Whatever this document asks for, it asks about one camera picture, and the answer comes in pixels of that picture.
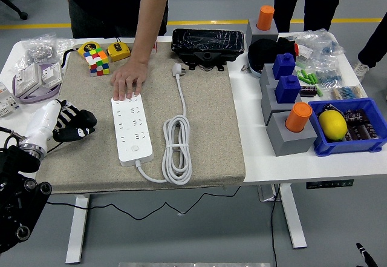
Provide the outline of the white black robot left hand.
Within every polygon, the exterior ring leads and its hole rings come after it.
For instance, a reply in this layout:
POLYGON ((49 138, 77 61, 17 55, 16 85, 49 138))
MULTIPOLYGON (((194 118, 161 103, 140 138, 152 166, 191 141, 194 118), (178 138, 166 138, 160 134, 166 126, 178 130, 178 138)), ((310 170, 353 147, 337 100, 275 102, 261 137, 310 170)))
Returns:
POLYGON ((88 110, 80 110, 66 100, 53 100, 38 109, 26 129, 20 148, 38 159, 48 153, 47 141, 72 142, 95 131, 97 119, 88 110))

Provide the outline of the person's left hand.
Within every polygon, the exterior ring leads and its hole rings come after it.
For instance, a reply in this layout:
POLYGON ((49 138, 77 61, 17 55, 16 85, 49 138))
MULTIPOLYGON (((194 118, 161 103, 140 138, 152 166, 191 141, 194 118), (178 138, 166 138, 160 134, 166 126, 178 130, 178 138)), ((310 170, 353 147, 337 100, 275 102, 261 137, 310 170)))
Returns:
POLYGON ((114 101, 123 101, 141 93, 142 85, 147 78, 148 62, 130 59, 113 72, 111 85, 114 101))

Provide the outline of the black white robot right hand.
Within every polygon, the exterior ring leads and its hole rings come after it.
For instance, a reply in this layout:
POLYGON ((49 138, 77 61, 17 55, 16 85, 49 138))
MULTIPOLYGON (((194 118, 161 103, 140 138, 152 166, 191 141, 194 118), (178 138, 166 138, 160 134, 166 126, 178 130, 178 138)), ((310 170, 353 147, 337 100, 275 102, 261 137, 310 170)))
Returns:
POLYGON ((370 253, 363 247, 362 244, 359 242, 356 243, 356 247, 359 250, 360 254, 362 255, 366 265, 368 267, 378 267, 377 263, 373 259, 373 257, 370 255, 370 253))

